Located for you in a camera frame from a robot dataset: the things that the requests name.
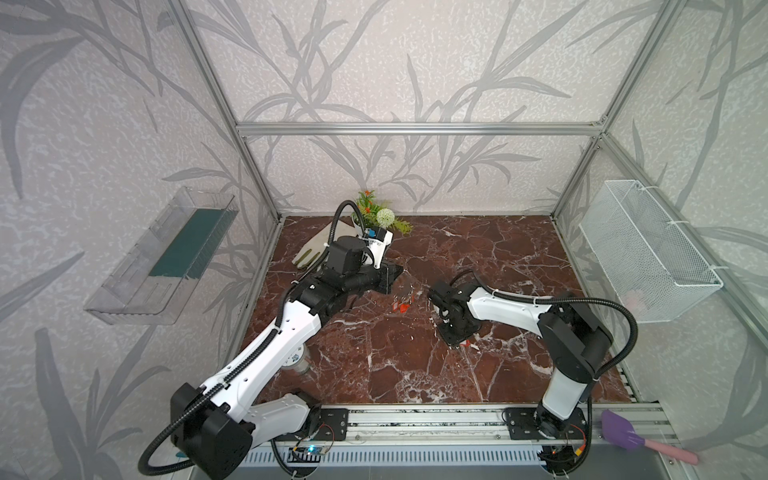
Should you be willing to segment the red tag silver key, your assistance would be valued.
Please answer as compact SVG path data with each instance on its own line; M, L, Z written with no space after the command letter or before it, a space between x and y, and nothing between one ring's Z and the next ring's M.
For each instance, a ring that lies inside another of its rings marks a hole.
M481 351L480 347L477 344L475 344L472 341L470 341L470 340L465 340L464 342L462 342L461 345L466 347L466 348L474 349L474 350L476 350L478 352Z

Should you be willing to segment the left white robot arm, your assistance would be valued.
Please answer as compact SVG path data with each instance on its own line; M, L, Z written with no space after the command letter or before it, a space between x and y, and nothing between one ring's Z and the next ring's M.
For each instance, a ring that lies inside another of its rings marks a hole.
M297 394L262 407L253 403L349 297L390 293L403 271L385 258L392 241L385 229L332 241L324 264L286 292L276 318L255 340L200 386L185 383L174 392L169 437L192 465L225 479L253 447L304 427L311 406Z

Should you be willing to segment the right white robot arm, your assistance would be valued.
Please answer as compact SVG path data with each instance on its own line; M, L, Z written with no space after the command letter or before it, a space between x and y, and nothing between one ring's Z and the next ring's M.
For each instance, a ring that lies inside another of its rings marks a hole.
M473 337L484 322L531 332L542 339L553 365L549 385L538 403L534 425L545 438L565 430L578 405L598 381L613 336L593 312L593 305L613 307L602 298L517 295L478 281L452 286L440 281L428 292L440 321L443 341L455 347Z

